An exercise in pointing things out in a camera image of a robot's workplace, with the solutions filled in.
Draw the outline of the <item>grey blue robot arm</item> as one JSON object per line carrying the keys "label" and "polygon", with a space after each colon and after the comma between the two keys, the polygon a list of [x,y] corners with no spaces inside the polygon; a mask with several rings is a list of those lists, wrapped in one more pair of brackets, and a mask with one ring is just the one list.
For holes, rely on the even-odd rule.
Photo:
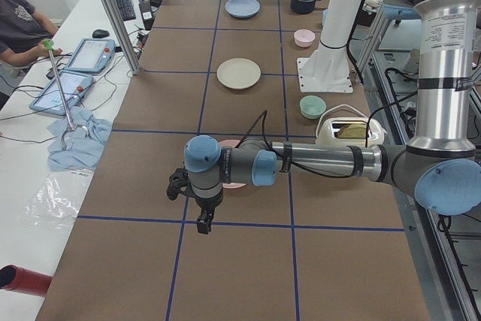
{"label": "grey blue robot arm", "polygon": [[184,148],[181,186],[201,212],[197,230],[211,230],[226,183],[274,184],[278,173],[299,168],[332,179],[366,177],[387,183],[444,216],[480,202],[480,166],[467,138],[471,62],[480,0],[384,0],[413,8],[422,20],[417,114],[405,146],[327,147],[244,138],[221,147],[199,135]]}

